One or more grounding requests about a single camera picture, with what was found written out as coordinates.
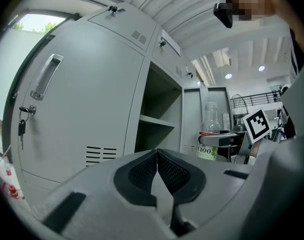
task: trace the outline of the locker handle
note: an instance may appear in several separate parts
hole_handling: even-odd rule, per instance
[[[60,55],[52,54],[46,60],[42,70],[39,73],[39,76],[36,79],[34,88],[31,91],[31,97],[40,101],[44,99],[47,88],[63,59],[64,57]]]

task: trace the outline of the ceiling light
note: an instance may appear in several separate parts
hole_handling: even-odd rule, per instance
[[[232,76],[233,76],[232,74],[227,74],[227,75],[225,76],[225,78],[226,78],[226,79],[230,79]]]

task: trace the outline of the railing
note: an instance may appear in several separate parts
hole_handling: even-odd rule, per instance
[[[250,95],[245,97],[236,97],[231,99],[231,105],[233,109],[249,107],[261,104],[269,104],[280,102],[281,91],[272,91],[267,93],[261,93],[256,95]]]

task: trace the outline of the locker door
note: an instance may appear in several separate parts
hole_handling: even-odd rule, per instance
[[[86,165],[122,156],[144,57],[90,22],[39,56],[22,104],[36,107],[24,149],[18,137],[22,169],[63,182]]]

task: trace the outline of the key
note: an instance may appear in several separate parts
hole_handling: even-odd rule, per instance
[[[20,120],[20,123],[18,125],[18,136],[21,137],[21,144],[22,144],[22,150],[24,150],[24,143],[23,143],[23,136],[26,131],[26,121],[25,120]]]

